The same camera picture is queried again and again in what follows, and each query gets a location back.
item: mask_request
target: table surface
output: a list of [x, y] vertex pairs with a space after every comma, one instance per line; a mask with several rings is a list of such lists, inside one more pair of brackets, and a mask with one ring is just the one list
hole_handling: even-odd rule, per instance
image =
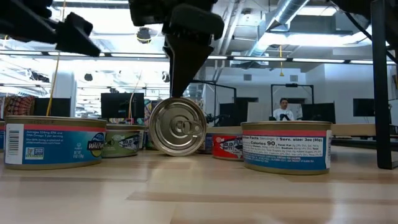
[[375, 150], [334, 147], [331, 158], [318, 176], [154, 151], [63, 170], [1, 162], [0, 223], [398, 223], [398, 170], [378, 169]]

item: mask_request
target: ceiling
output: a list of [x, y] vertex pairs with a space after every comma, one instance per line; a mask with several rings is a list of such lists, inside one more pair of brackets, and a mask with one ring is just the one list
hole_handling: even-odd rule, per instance
[[[219, 0], [213, 8], [213, 12], [226, 16], [233, 6], [231, 20], [227, 26], [229, 29], [223, 39], [221, 46], [226, 46], [228, 43], [228, 33], [231, 33], [230, 43], [226, 46], [226, 54], [240, 54], [245, 55], [250, 50], [257, 39], [261, 37], [258, 33], [258, 26], [264, 18], [264, 14], [274, 10], [277, 7], [278, 0], [242, 0], [242, 12], [238, 12], [238, 2], [231, 3], [232, 0]], [[53, 12], [52, 19], [62, 19], [62, 4], [63, 0], [54, 0], [51, 7]], [[320, 16], [326, 12], [331, 12], [328, 16]], [[152, 35], [152, 41], [149, 44], [141, 44], [136, 37], [138, 27], [134, 27], [130, 13], [125, 0], [67, 0], [67, 7], [65, 14], [74, 12], [87, 21], [93, 24], [93, 32], [90, 38], [103, 52], [135, 52], [135, 53], [162, 53], [162, 46], [164, 44], [164, 36], [161, 34], [162, 26], [159, 24], [148, 26]], [[234, 24], [234, 18], [237, 18], [237, 23]], [[303, 57], [303, 58], [355, 58], [355, 59], [369, 59], [371, 58], [370, 42], [366, 40], [358, 30], [350, 23], [345, 15], [336, 12], [336, 9], [325, 1], [316, 0], [310, 1], [305, 8], [300, 11], [298, 16], [291, 22], [288, 35], [293, 34], [310, 34], [320, 35], [321, 37], [314, 37], [320, 41], [317, 47], [311, 46], [312, 42], [303, 42], [303, 39], [309, 37], [297, 37], [293, 42], [279, 43], [278, 46], [272, 47], [270, 45], [266, 48], [265, 53], [273, 57], [279, 57], [282, 50], [283, 57]], [[327, 39], [326, 35], [339, 34], [340, 36], [357, 35], [356, 39], [361, 39], [360, 44], [353, 44], [349, 47], [327, 47], [333, 40]], [[212, 46], [217, 49], [221, 40], [212, 43]], [[54, 51], [54, 45], [42, 44], [38, 42], [22, 43], [16, 40], [0, 40], [0, 49], [8, 50], [38, 50], [38, 51]], [[2, 82], [8, 83], [35, 83], [26, 73], [27, 69], [39, 72], [51, 78], [55, 70], [55, 60], [48, 58], [20, 58], [8, 57], [0, 55], [0, 76]], [[128, 62], [117, 60], [67, 60], [61, 61], [63, 67], [73, 69], [78, 80], [78, 85], [107, 85], [107, 86], [131, 86], [130, 89], [123, 89], [122, 91], [131, 92], [135, 86], [152, 86], [168, 87], [168, 83], [162, 80], [162, 72], [169, 70], [167, 62]], [[214, 67], [214, 62], [207, 62], [207, 67]], [[297, 68], [301, 72], [306, 72], [317, 66], [314, 63], [284, 63], [284, 68]], [[270, 62], [267, 65], [261, 65], [261, 68], [279, 68], [279, 62]], [[84, 75], [91, 73], [94, 77], [92, 82], [87, 82]], [[192, 85], [190, 88], [191, 95], [200, 96], [200, 85]], [[81, 89], [79, 94], [84, 96], [94, 97], [98, 96], [107, 89]], [[43, 95], [43, 89], [38, 88], [38, 95]]]

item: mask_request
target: barcode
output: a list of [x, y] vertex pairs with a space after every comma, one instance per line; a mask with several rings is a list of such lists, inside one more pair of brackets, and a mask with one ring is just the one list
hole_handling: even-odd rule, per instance
[[8, 154], [17, 156], [19, 153], [19, 131], [10, 130], [8, 133]]

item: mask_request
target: nutrition facts label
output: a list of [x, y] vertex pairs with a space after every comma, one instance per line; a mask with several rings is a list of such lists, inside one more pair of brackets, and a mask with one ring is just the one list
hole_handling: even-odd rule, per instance
[[248, 164], [294, 170], [323, 170], [330, 166], [330, 131], [244, 133], [243, 156]]

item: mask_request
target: exposed ductwork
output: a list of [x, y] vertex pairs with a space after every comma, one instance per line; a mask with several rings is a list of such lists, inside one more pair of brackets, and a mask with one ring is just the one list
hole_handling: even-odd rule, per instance
[[277, 9], [266, 14], [265, 20], [261, 22], [259, 33], [263, 33], [263, 35], [254, 44], [253, 48], [248, 51], [247, 55], [255, 57], [263, 55], [268, 48], [266, 43], [268, 42], [269, 31], [280, 26], [282, 26], [282, 31], [289, 31], [290, 22], [309, 1], [310, 0], [280, 0]]

